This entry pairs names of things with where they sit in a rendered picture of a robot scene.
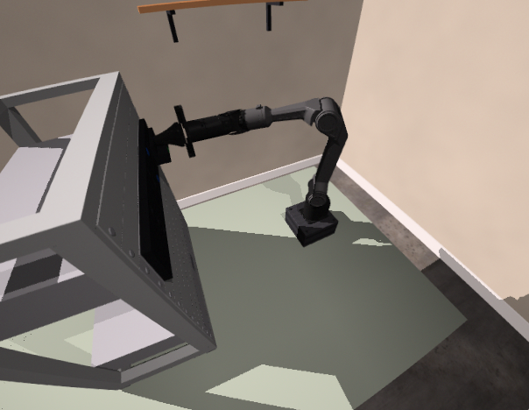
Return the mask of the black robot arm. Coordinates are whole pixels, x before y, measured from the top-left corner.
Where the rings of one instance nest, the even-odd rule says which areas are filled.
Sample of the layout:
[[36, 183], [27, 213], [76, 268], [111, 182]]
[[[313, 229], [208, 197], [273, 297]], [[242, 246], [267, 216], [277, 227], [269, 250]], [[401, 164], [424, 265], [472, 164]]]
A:
[[302, 119], [310, 126], [314, 122], [316, 129], [328, 136], [328, 142], [316, 174], [307, 183], [308, 193], [304, 208], [299, 209], [301, 215], [310, 224], [328, 217], [330, 207], [330, 199], [327, 195], [328, 183], [348, 139], [348, 132], [341, 117], [340, 107], [335, 100], [322, 97], [276, 109], [259, 104], [252, 109], [231, 110], [218, 116], [204, 117], [203, 122], [208, 139], [270, 127], [273, 122], [279, 121]]

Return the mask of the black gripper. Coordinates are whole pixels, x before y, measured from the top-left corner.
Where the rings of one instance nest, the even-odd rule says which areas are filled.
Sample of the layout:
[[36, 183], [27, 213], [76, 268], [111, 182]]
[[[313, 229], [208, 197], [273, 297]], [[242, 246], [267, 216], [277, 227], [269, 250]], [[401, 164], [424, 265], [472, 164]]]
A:
[[[203, 119], [200, 118], [192, 121], [186, 121], [182, 106], [174, 106], [174, 109], [179, 123], [174, 123], [165, 131], [154, 136], [154, 142], [156, 145], [166, 144], [177, 145], [181, 147], [186, 145], [189, 158], [195, 157], [193, 142], [208, 139], [208, 134]], [[187, 141], [185, 139], [185, 135], [181, 125], [183, 126], [183, 128], [185, 128], [187, 134]]]

